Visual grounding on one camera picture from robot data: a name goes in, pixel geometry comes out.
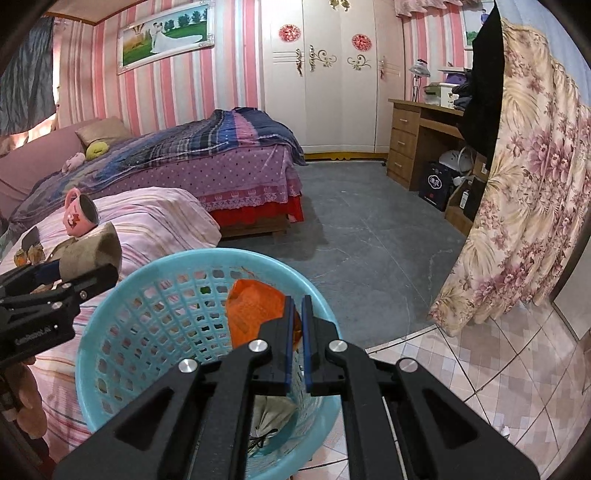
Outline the person's left hand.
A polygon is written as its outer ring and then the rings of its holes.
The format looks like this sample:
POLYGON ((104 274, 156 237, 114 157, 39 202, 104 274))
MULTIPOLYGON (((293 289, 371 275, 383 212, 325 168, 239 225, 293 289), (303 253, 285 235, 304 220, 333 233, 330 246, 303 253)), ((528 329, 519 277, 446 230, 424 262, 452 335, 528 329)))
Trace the person's left hand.
POLYGON ((16 413, 16 422, 33 440, 42 438, 47 431, 47 417, 42 407, 42 397, 30 369, 35 361, 35 357, 30 357, 12 365, 5 372, 8 385, 21 403, 16 413))

